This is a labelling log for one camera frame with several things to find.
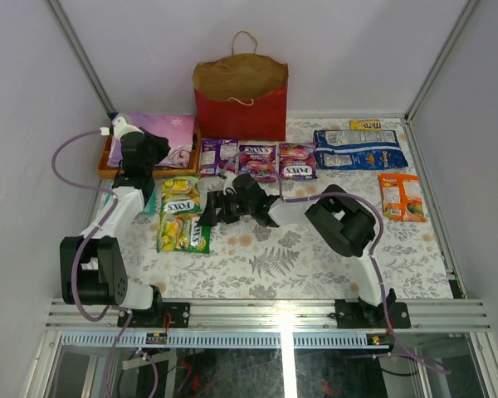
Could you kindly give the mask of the green yellow snack packet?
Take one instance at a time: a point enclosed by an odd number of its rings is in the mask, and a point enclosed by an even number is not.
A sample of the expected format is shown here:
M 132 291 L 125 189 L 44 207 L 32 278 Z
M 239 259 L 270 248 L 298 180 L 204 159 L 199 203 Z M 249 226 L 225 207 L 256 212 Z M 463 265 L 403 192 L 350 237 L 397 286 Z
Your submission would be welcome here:
M 200 212 L 199 181 L 197 176 L 164 179 L 161 183 L 161 211 L 169 214 Z

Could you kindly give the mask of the purple snack packet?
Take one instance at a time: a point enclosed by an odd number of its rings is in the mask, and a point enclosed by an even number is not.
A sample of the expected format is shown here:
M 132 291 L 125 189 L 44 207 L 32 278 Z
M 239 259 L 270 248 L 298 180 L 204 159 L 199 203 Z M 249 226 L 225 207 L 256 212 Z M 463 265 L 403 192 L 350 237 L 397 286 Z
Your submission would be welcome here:
M 238 146 L 237 139 L 203 139 L 199 164 L 200 176 L 218 175 L 229 159 L 238 152 Z

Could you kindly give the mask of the teal red snack packet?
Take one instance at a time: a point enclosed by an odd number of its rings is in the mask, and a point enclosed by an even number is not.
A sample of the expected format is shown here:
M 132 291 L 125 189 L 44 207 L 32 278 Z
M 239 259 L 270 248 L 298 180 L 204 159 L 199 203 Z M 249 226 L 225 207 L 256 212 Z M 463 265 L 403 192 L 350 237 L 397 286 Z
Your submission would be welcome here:
M 156 190 L 154 189 L 149 197 L 149 200 L 145 204 L 144 209 L 142 210 L 142 214 L 154 215 L 155 206 L 156 206 Z

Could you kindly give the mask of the purple Fox's berries packet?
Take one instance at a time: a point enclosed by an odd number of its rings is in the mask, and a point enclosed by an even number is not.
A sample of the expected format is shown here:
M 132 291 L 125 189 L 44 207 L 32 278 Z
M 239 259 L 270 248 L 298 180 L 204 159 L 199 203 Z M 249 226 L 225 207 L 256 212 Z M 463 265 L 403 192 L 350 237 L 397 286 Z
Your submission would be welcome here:
M 281 143 L 279 145 L 279 176 L 282 179 L 316 179 L 315 150 L 315 143 Z

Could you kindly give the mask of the red brown paper bag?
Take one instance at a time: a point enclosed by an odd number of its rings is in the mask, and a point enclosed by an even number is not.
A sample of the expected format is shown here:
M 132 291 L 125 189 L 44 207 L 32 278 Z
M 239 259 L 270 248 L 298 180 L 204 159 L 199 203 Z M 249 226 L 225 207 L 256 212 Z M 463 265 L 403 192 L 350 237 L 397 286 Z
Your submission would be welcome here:
M 203 138 L 286 139 L 289 67 L 257 54 L 257 47 L 257 39 L 240 30 L 230 56 L 196 65 L 192 82 Z

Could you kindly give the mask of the yellow M&M candy packet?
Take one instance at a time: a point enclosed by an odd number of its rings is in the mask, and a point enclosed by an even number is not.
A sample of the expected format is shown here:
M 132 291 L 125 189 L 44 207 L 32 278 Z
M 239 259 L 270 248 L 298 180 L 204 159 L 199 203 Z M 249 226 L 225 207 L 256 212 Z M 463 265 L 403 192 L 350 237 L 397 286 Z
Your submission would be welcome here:
M 351 130 L 377 131 L 382 129 L 379 119 L 355 119 L 350 121 Z

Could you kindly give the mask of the blue Doritos chip bag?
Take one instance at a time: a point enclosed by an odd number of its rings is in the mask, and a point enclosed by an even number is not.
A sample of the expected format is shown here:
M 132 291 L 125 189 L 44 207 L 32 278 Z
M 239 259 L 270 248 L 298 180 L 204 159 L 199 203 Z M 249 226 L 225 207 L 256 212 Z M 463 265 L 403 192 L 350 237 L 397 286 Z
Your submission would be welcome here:
M 388 170 L 408 167 L 394 130 L 316 130 L 315 158 L 326 170 Z

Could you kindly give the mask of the orange snack packet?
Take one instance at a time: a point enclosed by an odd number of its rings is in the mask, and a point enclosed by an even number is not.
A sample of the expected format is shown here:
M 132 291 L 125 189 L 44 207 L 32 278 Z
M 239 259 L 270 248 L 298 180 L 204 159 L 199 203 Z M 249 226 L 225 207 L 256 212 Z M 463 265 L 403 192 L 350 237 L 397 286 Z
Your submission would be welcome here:
M 419 178 L 404 173 L 378 175 L 383 215 L 389 220 L 425 222 Z

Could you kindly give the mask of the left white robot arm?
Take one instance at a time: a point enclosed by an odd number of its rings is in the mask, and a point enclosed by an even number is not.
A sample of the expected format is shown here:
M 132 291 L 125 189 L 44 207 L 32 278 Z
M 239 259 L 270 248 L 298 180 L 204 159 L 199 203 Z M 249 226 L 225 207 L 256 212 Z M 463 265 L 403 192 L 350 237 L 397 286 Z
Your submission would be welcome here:
M 103 213 L 77 236 L 60 243 L 61 293 L 74 304 L 84 318 L 99 322 L 104 314 L 89 314 L 86 305 L 103 305 L 136 311 L 147 327 L 156 327 L 165 316 L 159 289 L 128 279 L 119 238 L 125 235 L 132 220 L 143 211 L 154 193 L 154 167 L 166 158 L 170 147 L 166 138 L 132 127 L 124 133 L 111 133 L 120 141 L 123 159 L 112 188 L 86 186 L 70 181 L 51 166 L 63 182 L 81 189 L 105 192 L 110 199 Z

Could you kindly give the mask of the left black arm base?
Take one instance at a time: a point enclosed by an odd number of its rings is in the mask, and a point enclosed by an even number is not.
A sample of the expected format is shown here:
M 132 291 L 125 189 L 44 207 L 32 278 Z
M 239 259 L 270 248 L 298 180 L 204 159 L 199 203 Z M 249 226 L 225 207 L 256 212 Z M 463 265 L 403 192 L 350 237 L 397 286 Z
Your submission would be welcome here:
M 153 301 L 148 309 L 133 310 L 129 328 L 188 328 L 190 303 L 166 302 L 157 286 L 153 286 Z

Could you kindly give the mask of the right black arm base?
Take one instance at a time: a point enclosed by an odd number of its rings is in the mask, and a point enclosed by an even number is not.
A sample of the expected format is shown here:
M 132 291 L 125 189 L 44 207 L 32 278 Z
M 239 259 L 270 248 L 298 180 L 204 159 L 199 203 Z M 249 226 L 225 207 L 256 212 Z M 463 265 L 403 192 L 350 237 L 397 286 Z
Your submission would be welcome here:
M 388 291 L 386 298 L 389 321 L 394 329 L 409 329 L 411 321 L 408 306 L 404 302 L 397 301 L 394 289 Z M 385 317 L 383 305 L 374 307 L 360 298 L 357 301 L 336 299 L 334 301 L 334 312 L 328 317 L 335 320 L 338 328 L 360 329 L 360 328 L 386 328 L 388 322 Z

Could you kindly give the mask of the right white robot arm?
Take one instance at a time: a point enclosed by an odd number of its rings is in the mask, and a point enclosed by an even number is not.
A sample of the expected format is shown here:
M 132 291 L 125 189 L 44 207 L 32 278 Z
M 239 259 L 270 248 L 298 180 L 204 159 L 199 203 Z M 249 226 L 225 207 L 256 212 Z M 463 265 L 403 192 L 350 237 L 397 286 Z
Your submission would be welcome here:
M 242 174 L 226 179 L 221 191 L 207 194 L 198 225 L 232 224 L 243 216 L 269 228 L 312 225 L 332 251 L 354 259 L 363 320 L 371 327 L 380 327 L 391 318 L 390 305 L 396 296 L 385 285 L 374 258 L 374 248 L 383 234 L 383 220 L 362 197 L 335 184 L 307 197 L 271 195 L 253 177 Z

